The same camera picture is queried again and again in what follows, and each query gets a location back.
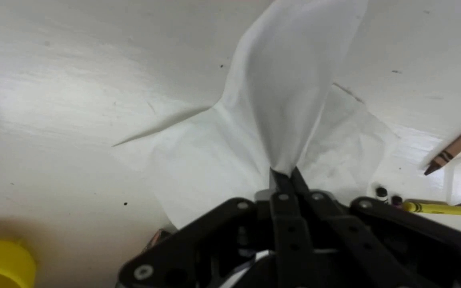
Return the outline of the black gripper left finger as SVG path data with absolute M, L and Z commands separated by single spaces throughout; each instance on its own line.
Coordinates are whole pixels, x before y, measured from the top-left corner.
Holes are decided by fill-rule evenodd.
M 294 185 L 286 174 L 271 171 L 270 215 L 279 288 L 311 288 L 311 241 L 299 211 Z

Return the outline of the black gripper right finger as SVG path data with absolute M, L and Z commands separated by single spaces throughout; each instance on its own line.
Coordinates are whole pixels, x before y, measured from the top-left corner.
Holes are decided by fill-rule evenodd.
M 339 279 L 350 288 L 420 288 L 356 217 L 321 190 L 310 190 L 297 167 L 291 172 L 303 214 L 316 225 L 315 239 L 337 252 Z

